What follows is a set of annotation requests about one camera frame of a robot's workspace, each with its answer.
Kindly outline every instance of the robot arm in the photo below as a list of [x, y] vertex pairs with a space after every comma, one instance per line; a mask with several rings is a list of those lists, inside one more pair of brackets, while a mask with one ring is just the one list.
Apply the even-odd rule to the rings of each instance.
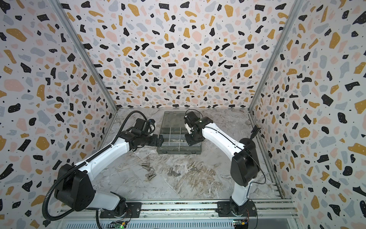
[[230, 205], [235, 215], [242, 215], [249, 199], [251, 182], [260, 170], [255, 143], [252, 140], [260, 128], [255, 126], [250, 138], [243, 138], [238, 142], [224, 133], [211, 119], [200, 119], [193, 111], [184, 117], [184, 123], [188, 130], [188, 134], [185, 135], [188, 145], [208, 139], [231, 160], [230, 175], [235, 184]]

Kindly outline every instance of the gray speckle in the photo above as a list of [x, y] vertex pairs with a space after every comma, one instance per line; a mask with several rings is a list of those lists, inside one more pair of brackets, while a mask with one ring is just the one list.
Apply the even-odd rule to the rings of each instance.
[[351, 137], [353, 139], [356, 139], [358, 137], [359, 133], [360, 133], [360, 130], [356, 126], [352, 126], [352, 131], [350, 133]]
[[25, 60], [27, 62], [30, 62], [31, 61], [31, 57], [30, 56], [27, 56], [27, 55], [19, 55], [18, 54], [18, 57], [21, 58], [22, 60]]
[[232, 26], [232, 24], [226, 24], [225, 27], [227, 28], [229, 33], [233, 33], [234, 32], [234, 27]]
[[97, 39], [95, 39], [95, 38], [94, 38], [94, 40], [93, 40], [93, 45], [94, 45], [94, 46], [99, 45], [99, 41], [97, 41]]
[[234, 53], [234, 51], [233, 50], [231, 50], [231, 49], [229, 49], [229, 48], [227, 48], [226, 50], [225, 50], [225, 52], [224, 52], [224, 54], [227, 56], [227, 57], [232, 57], [232, 54]]
[[305, 218], [307, 218], [309, 215], [309, 209], [307, 208], [307, 206], [305, 204], [304, 204], [304, 207], [302, 208], [302, 213], [304, 214]]
[[116, 68], [121, 68], [121, 60], [120, 59], [116, 58], [114, 60], [114, 64], [115, 64]]
[[346, 106], [347, 106], [348, 102], [344, 102], [344, 103], [340, 103], [340, 104], [336, 104], [336, 106], [334, 108], [336, 108], [337, 110], [342, 110], [344, 111]]
[[188, 20], [185, 18], [185, 17], [180, 17], [180, 20], [184, 23], [184, 22], [187, 22]]
[[34, 98], [34, 96], [30, 95], [30, 94], [23, 94], [21, 98], [22, 99], [27, 99], [27, 100], [32, 100]]
[[316, 149], [317, 148], [317, 142], [314, 142], [313, 144], [310, 145], [310, 148], [312, 149]]
[[320, 92], [326, 92], [328, 90], [328, 86], [327, 85], [320, 85], [319, 90], [320, 90]]
[[44, 113], [43, 110], [39, 110], [37, 112], [38, 115], [38, 121], [42, 122], [43, 124], [47, 125], [51, 119]]
[[349, 49], [349, 50], [358, 49], [358, 46], [357, 46], [357, 45], [354, 45], [354, 46], [352, 46], [352, 47], [349, 47], [348, 49]]
[[6, 22], [6, 24], [14, 25], [13, 19], [11, 19], [8, 15], [4, 15], [3, 21]]
[[16, 130], [10, 130], [10, 133], [7, 133], [6, 135], [14, 136], [16, 135]]
[[118, 1], [115, 0], [109, 7], [109, 11], [111, 12], [117, 12], [118, 11]]
[[91, 17], [86, 17], [86, 19], [90, 22], [90, 23], [93, 23], [93, 22], [95, 22], [95, 20], [93, 19], [93, 18], [91, 18]]
[[20, 218], [16, 221], [16, 229], [24, 229], [26, 222]]
[[320, 62], [319, 62], [319, 67], [321, 67], [322, 69], [325, 68], [326, 66], [326, 61], [327, 61], [327, 57], [324, 55], [320, 56]]
[[36, 47], [32, 48], [30, 50], [30, 53], [31, 54], [36, 54], [37, 56], [44, 56], [44, 55], [46, 55], [46, 53], [43, 50], [40, 50], [39, 48], [36, 48]]
[[39, 1], [38, 2], [38, 8], [39, 9], [44, 9], [44, 8], [46, 8], [46, 3], [45, 3], [45, 1]]
[[328, 23], [326, 23], [326, 24], [324, 24], [324, 25], [320, 25], [320, 26], [318, 26], [318, 27], [316, 27], [316, 28], [314, 29], [314, 32], [315, 32], [315, 33], [317, 33], [317, 34], [320, 34], [320, 33], [324, 32], [324, 30], [325, 30], [326, 28], [328, 28], [328, 26], [329, 26], [329, 24], [328, 24]]
[[319, 140], [319, 143], [323, 148], [333, 145], [336, 142], [337, 142], [337, 140], [333, 136], [332, 137], [324, 136], [322, 139]]
[[195, 63], [196, 63], [196, 58], [191, 58], [190, 61], [188, 61], [189, 63], [189, 67], [194, 67]]
[[301, 174], [301, 179], [306, 184], [312, 184], [313, 182], [309, 180], [304, 174]]
[[135, 29], [135, 27], [132, 24], [128, 23], [128, 22], [126, 22], [126, 25], [129, 27], [130, 30]]
[[310, 89], [308, 84], [304, 84], [301, 86], [301, 95], [305, 97], [307, 94], [309, 94]]
[[341, 75], [339, 76], [340, 79], [344, 77], [344, 74], [350, 71], [350, 63], [347, 61], [339, 68], [341, 70]]
[[147, 53], [149, 56], [151, 56], [151, 57], [155, 57], [155, 56], [156, 56], [155, 51], [154, 51], [153, 49], [151, 49], [151, 48], [148, 48], [148, 49], [146, 50], [146, 53]]
[[314, 51], [313, 51], [313, 58], [317, 58], [317, 57], [318, 57], [318, 51], [315, 48]]
[[328, 203], [327, 203], [324, 199], [321, 199], [320, 204], [321, 204], [323, 207], [327, 207], [327, 206], [328, 206]]
[[177, 41], [177, 45], [181, 45], [181, 43], [183, 43], [183, 42], [182, 42], [182, 40], [179, 38], [179, 39], [178, 39], [178, 41]]
[[4, 184], [12, 184], [12, 183], [22, 183], [24, 179], [24, 175], [16, 175], [13, 179], [4, 182]]
[[348, 31], [350, 30], [350, 28], [351, 28], [351, 24], [343, 26], [343, 28], [342, 28], [342, 34], [348, 33]]
[[223, 27], [220, 25], [220, 24], [218, 24], [217, 22], [216, 22], [216, 28], [217, 28], [217, 30], [221, 30]]
[[216, 1], [213, 1], [211, 4], [206, 6], [205, 11], [206, 12], [212, 12], [215, 9]]
[[347, 213], [347, 215], [352, 218], [355, 215], [355, 209], [353, 207], [354, 201], [351, 200], [350, 204], [344, 209], [344, 211]]
[[253, 23], [251, 22], [251, 20], [248, 18], [247, 20], [246, 20], [246, 22], [245, 22], [245, 25], [248, 27], [248, 29], [250, 30], [251, 29], [251, 25], [252, 25]]
[[49, 126], [48, 129], [50, 129], [52, 132], [56, 131], [56, 128], [54, 126]]
[[28, 194], [28, 199], [29, 199], [29, 200], [30, 200], [30, 199], [33, 199], [35, 196], [36, 196], [36, 192], [30, 192], [30, 193]]
[[59, 71], [57, 73], [57, 77], [59, 78], [59, 80], [63, 80], [63, 81], [68, 80], [68, 76], [67, 76], [66, 72], [64, 72], [64, 71]]
[[347, 151], [341, 151], [341, 155], [342, 155], [343, 163], [344, 164], [347, 164], [347, 162], [348, 162], [348, 154], [347, 154]]

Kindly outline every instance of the black cable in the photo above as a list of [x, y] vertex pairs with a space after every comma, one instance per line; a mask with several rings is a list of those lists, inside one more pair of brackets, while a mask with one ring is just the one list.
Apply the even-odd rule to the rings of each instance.
[[[240, 148], [239, 146], [237, 146], [235, 143], [233, 143], [228, 137], [226, 137], [224, 134], [222, 134], [220, 131], [217, 131], [215, 130], [216, 132], [218, 132], [219, 134], [221, 134], [222, 136], [224, 136], [228, 141], [230, 141], [236, 148], [240, 149], [240, 150], [244, 150], [242, 148]], [[257, 183], [257, 184], [265, 184], [266, 181], [267, 181], [267, 178], [266, 178], [266, 175], [264, 174], [263, 170], [261, 169], [261, 167], [259, 166], [259, 164], [254, 160], [254, 158], [252, 158], [246, 151], [244, 151], [258, 166], [258, 168], [261, 170], [263, 176], [264, 176], [264, 182], [263, 183], [258, 183], [258, 182], [255, 182], [253, 181], [252, 183]]]
[[100, 226], [100, 223], [99, 223], [99, 210], [95, 211], [95, 221], [97, 221], [98, 229], [102, 229], [102, 227]]
[[83, 167], [84, 165], [86, 165], [86, 162], [83, 162], [75, 167], [73, 167], [72, 169], [70, 169], [69, 171], [67, 171], [65, 174], [63, 174], [60, 178], [58, 178], [54, 184], [51, 186], [51, 188], [48, 190], [45, 199], [43, 200], [43, 204], [42, 204], [42, 215], [46, 220], [49, 221], [55, 221], [55, 220], [59, 220], [64, 218], [65, 216], [67, 216], [68, 214], [70, 214], [71, 212], [74, 211], [74, 209], [70, 209], [67, 212], [58, 215], [58, 216], [52, 216], [49, 214], [48, 212], [48, 202], [51, 198], [51, 195], [53, 193], [53, 191], [56, 189], [56, 187], [61, 183], [61, 181], [63, 181], [65, 178], [69, 177], [73, 172], [75, 172], [76, 170], [78, 170], [79, 168]]
[[118, 138], [119, 138], [119, 136], [121, 135], [121, 132], [122, 132], [122, 130], [123, 130], [123, 128], [124, 128], [124, 125], [126, 124], [127, 120], [130, 118], [130, 116], [131, 116], [133, 113], [139, 113], [139, 114], [140, 114], [140, 115], [142, 115], [142, 116], [143, 116], [143, 118], [147, 121], [146, 116], [145, 116], [141, 111], [132, 111], [131, 113], [129, 113], [129, 114], [127, 115], [127, 117], [124, 119], [124, 121], [123, 121], [123, 123], [122, 123], [121, 127], [119, 128], [119, 130], [118, 130], [118, 132], [117, 132], [117, 134], [116, 134], [115, 139], [113, 139], [113, 141], [112, 141], [112, 145], [114, 145], [114, 144], [116, 143], [117, 139], [118, 139]]
[[186, 110], [186, 114], [185, 114], [185, 115], [187, 115], [187, 111], [189, 111], [189, 110], [197, 111], [197, 110], [195, 110], [195, 109], [188, 109], [188, 110]]

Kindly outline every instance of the white arm segment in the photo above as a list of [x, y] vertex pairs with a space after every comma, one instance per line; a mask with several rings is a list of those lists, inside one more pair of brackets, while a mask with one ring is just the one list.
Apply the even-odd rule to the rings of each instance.
[[[217, 147], [219, 147], [229, 157], [230, 161], [234, 156], [234, 153], [240, 152], [242, 149], [244, 149], [244, 144], [228, 136], [215, 123], [207, 124], [205, 128], [202, 129], [202, 135], [204, 138], [210, 140]], [[231, 195], [231, 198], [237, 205], [241, 206], [247, 202], [249, 194], [248, 189], [251, 186], [252, 181], [253, 179], [246, 187], [240, 186], [234, 182], [234, 191]]]
[[244, 149], [244, 144], [228, 136], [215, 123], [207, 124], [205, 128], [202, 129], [202, 135], [219, 147], [229, 157], [230, 161], [234, 156], [234, 153], [238, 153]]
[[86, 160], [88, 158], [86, 158], [85, 160], [78, 162], [75, 165], [79, 165], [85, 161], [87, 164], [85, 166], [79, 168], [79, 170], [80, 171], [86, 170], [90, 181], [93, 181], [95, 179], [95, 177], [103, 169], [105, 169], [110, 163], [112, 163], [114, 160], [116, 160], [119, 156], [127, 153], [129, 150], [130, 150], [130, 145], [128, 144], [128, 142], [125, 142], [125, 140], [122, 138], [118, 138], [116, 143], [114, 145], [112, 145], [111, 148], [109, 148], [106, 151], [104, 151], [103, 153], [101, 153], [91, 162], [87, 162]]

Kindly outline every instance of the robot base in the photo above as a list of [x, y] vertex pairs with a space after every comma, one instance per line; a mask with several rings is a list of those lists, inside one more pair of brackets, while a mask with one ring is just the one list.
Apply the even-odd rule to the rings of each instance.
[[217, 202], [216, 212], [219, 217], [247, 217], [247, 210], [250, 217], [257, 216], [253, 201], [248, 200], [245, 204], [238, 206], [230, 197], [229, 202]]

